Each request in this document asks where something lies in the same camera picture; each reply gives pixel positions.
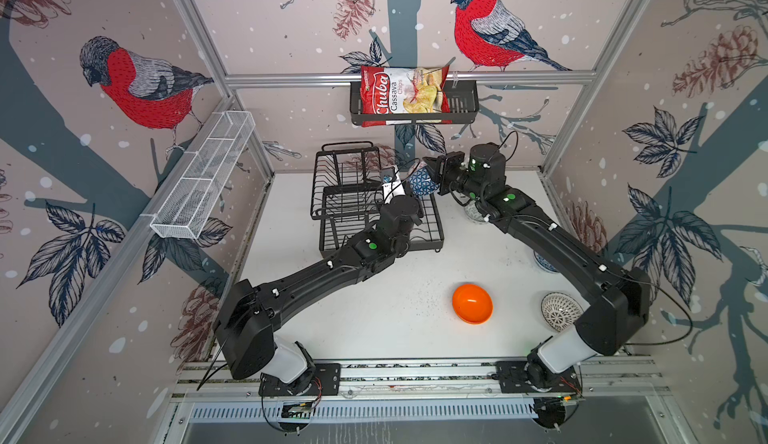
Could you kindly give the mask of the dark blue patterned bowl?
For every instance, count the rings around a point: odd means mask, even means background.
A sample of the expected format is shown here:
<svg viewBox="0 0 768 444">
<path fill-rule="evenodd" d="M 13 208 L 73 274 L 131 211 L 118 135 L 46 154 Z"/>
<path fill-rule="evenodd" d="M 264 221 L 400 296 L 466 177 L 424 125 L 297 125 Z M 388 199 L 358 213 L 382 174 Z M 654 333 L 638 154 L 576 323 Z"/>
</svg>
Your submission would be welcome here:
<svg viewBox="0 0 768 444">
<path fill-rule="evenodd" d="M 439 184 L 432 179 L 426 166 L 419 166 L 411 171 L 407 183 L 414 196 L 428 196 L 439 190 Z"/>
</svg>

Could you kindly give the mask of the black wire dish rack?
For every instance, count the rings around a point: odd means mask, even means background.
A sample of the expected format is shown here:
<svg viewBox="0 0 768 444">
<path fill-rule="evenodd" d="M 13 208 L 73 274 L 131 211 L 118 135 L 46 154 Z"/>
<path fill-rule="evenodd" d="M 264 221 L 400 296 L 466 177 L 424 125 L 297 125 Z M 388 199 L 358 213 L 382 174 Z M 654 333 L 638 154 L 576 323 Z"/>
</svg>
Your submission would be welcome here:
<svg viewBox="0 0 768 444">
<path fill-rule="evenodd" d="M 310 217 L 320 223 L 319 250 L 327 257 L 380 217 L 381 206 L 397 195 L 419 203 L 410 234 L 413 251 L 440 252 L 444 232 L 435 198 L 421 194 L 410 179 L 400 183 L 397 166 L 370 141 L 324 144 L 316 153 Z"/>
</svg>

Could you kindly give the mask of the orange plastic bowl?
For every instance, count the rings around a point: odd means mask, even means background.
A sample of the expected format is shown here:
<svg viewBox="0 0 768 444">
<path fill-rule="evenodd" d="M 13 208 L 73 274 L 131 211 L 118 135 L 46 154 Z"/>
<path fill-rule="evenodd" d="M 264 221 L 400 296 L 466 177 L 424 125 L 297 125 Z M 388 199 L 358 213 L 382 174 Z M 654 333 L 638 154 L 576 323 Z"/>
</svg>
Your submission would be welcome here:
<svg viewBox="0 0 768 444">
<path fill-rule="evenodd" d="M 451 300 L 455 314 L 463 322 L 480 325 L 487 322 L 494 310 L 488 292 L 475 284 L 462 284 L 456 288 Z"/>
</svg>

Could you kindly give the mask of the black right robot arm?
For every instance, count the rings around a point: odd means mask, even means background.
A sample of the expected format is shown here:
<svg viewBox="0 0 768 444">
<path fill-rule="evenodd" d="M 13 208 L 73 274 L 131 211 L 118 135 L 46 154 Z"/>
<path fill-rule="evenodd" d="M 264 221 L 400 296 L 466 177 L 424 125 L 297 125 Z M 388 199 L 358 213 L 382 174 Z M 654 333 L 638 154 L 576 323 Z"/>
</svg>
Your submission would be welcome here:
<svg viewBox="0 0 768 444">
<path fill-rule="evenodd" d="M 470 153 L 451 152 L 426 159 L 441 195 L 468 198 L 488 222 L 521 241 L 552 265 L 587 301 L 587 309 L 527 356 L 528 382 L 552 388 L 575 364 L 595 355 L 612 356 L 649 318 L 648 275 L 625 270 L 586 247 L 551 219 L 528 194 L 506 182 L 506 158 L 495 143 Z"/>
</svg>

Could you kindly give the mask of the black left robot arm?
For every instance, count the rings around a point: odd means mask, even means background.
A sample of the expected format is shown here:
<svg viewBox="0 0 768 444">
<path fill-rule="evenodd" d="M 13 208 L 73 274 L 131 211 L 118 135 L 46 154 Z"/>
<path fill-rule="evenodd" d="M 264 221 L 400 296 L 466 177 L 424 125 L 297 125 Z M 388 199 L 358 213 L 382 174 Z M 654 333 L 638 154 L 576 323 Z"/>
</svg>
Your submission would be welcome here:
<svg viewBox="0 0 768 444">
<path fill-rule="evenodd" d="M 305 391 L 315 380 L 314 360 L 301 343 L 275 333 L 309 306 L 368 280 L 406 255 L 411 231 L 420 223 L 419 200 L 398 195 L 382 206 L 376 222 L 329 257 L 256 287 L 246 279 L 233 284 L 212 325 L 232 378 L 266 374 L 293 394 Z"/>
</svg>

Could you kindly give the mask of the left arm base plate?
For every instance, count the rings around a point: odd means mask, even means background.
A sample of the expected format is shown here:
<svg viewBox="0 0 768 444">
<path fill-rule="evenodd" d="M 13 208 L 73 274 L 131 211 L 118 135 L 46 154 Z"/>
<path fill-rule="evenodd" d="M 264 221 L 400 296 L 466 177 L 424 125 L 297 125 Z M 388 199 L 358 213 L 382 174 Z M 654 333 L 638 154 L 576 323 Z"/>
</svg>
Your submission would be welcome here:
<svg viewBox="0 0 768 444">
<path fill-rule="evenodd" d="M 262 374 L 258 395 L 260 397 L 336 396 L 339 392 L 340 378 L 339 363 L 313 364 L 290 383 L 285 383 L 269 374 Z"/>
</svg>

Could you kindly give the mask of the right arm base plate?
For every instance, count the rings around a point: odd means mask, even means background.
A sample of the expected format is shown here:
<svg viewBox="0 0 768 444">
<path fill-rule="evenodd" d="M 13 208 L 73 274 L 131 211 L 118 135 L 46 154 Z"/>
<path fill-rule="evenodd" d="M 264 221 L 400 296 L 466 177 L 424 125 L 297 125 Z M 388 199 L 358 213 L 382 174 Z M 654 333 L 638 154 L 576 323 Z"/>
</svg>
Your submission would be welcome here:
<svg viewBox="0 0 768 444">
<path fill-rule="evenodd" d="M 562 373 L 553 373 L 542 364 L 532 364 L 523 359 L 501 360 L 494 366 L 493 377 L 498 381 L 503 394 L 582 392 L 574 367 Z"/>
</svg>

